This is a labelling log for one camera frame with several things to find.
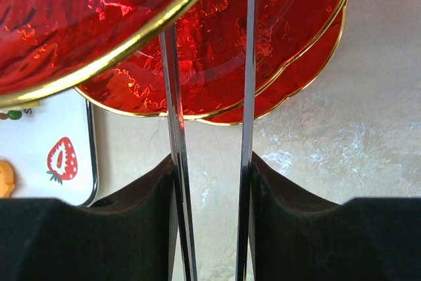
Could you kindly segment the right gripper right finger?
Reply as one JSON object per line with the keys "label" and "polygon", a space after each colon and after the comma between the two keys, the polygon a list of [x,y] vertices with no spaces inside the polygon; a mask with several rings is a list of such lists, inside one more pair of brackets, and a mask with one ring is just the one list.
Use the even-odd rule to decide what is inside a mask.
{"label": "right gripper right finger", "polygon": [[419,280],[420,200],[337,204],[254,155],[251,252],[256,280]]}

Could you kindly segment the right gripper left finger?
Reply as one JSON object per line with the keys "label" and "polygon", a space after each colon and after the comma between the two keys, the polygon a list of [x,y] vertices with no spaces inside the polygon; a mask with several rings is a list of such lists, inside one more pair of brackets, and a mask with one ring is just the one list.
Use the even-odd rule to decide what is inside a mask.
{"label": "right gripper left finger", "polygon": [[1,200],[2,280],[169,280],[177,215],[170,157],[89,207]]}

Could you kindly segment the metal tongs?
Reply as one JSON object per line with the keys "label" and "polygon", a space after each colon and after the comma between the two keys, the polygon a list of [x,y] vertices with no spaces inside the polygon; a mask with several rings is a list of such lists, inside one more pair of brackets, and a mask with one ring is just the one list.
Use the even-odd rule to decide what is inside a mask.
{"label": "metal tongs", "polygon": [[[257,0],[247,0],[247,31],[245,83],[243,100],[243,127],[241,141],[241,172],[239,185],[239,206],[237,222],[237,248],[235,278],[245,280],[247,275],[247,249],[249,240],[249,214],[251,200],[251,159],[253,153],[253,121],[255,112],[255,77],[257,69]],[[186,137],[182,108],[182,89],[178,64],[176,28],[171,26],[159,36],[166,103],[168,127],[170,134],[171,156],[177,168],[176,203],[184,277],[186,280],[197,280],[197,261],[189,189],[189,172],[187,164]]]}

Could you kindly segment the yellow cake slice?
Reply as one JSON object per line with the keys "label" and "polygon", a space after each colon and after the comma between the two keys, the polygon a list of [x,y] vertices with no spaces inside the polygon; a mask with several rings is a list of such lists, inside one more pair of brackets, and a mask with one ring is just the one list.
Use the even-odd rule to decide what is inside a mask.
{"label": "yellow cake slice", "polygon": [[10,109],[1,109],[1,120],[20,120],[24,115],[32,114],[32,109],[39,106],[39,101],[14,106]]}

